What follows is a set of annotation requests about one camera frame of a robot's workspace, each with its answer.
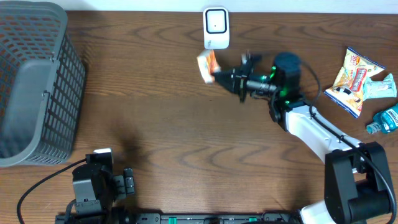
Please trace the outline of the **yellow snack chip bag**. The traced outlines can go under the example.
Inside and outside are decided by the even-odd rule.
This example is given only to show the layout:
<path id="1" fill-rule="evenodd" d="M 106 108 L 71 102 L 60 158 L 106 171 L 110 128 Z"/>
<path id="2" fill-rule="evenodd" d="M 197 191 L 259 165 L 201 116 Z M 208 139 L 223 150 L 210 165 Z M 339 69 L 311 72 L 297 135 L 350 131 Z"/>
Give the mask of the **yellow snack chip bag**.
<path id="1" fill-rule="evenodd" d="M 327 88 L 324 94 L 354 118 L 359 118 L 363 107 L 366 79 L 384 70 L 385 66 L 348 47 L 343 66 L 333 85 Z"/>

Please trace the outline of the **small orange snack packet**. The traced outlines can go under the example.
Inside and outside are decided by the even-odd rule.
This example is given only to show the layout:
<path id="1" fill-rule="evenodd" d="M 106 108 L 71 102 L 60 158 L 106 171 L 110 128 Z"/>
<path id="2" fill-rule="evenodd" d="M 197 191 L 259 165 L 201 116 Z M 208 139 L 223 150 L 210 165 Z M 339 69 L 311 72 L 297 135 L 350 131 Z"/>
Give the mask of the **small orange snack packet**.
<path id="1" fill-rule="evenodd" d="M 204 50 L 197 57 L 197 62 L 203 81 L 206 84 L 212 84 L 215 80 L 213 73 L 221 71 L 214 50 Z"/>

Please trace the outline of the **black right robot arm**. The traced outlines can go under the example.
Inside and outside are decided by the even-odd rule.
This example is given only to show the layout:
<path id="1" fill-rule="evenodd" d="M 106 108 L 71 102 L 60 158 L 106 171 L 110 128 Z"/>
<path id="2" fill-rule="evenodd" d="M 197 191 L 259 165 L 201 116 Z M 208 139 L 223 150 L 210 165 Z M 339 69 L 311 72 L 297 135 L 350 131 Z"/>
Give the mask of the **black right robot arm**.
<path id="1" fill-rule="evenodd" d="M 246 54 L 230 70 L 210 75 L 244 102 L 247 95 L 268 101 L 273 122 L 298 137 L 324 163 L 323 200 L 295 212 L 292 223 L 366 223 L 390 214 L 397 218 L 394 192 L 386 152 L 376 143 L 363 143 L 325 119 L 300 91 L 305 62 L 290 52 L 275 56 L 270 74 L 256 74 L 261 55 Z"/>

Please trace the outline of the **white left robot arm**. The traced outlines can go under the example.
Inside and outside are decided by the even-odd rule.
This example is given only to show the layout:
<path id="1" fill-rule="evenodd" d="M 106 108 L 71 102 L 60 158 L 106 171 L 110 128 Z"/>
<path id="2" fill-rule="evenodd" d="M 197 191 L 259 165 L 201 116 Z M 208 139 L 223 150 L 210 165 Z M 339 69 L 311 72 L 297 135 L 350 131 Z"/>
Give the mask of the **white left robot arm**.
<path id="1" fill-rule="evenodd" d="M 99 163 L 87 163 L 73 172 L 75 199 L 56 223 L 132 224 L 136 217 L 124 207 L 115 207 L 118 200 L 135 193 L 133 171 L 125 168 L 122 175 Z"/>

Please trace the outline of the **light teal packet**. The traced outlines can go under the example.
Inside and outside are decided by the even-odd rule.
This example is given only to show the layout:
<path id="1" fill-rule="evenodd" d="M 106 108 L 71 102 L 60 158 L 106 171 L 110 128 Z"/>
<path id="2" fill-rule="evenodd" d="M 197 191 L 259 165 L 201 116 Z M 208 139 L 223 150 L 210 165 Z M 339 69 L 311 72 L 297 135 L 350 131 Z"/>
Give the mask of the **light teal packet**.
<path id="1" fill-rule="evenodd" d="M 397 96 L 397 87 L 393 74 L 388 74 L 381 81 L 373 81 L 367 78 L 364 84 L 364 100 L 377 98 L 395 98 Z"/>

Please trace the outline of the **teal mouthwash bottle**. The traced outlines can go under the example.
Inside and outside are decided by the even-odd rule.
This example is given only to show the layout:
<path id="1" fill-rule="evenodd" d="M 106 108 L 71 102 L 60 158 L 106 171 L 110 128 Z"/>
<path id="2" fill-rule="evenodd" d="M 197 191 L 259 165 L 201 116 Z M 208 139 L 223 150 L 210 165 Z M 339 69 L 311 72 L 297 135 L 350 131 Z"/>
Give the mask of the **teal mouthwash bottle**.
<path id="1" fill-rule="evenodd" d="M 376 113 L 373 116 L 372 123 L 366 126 L 366 131 L 369 134 L 375 134 L 378 132 L 388 134 L 395 130 L 397 130 L 397 105 Z"/>

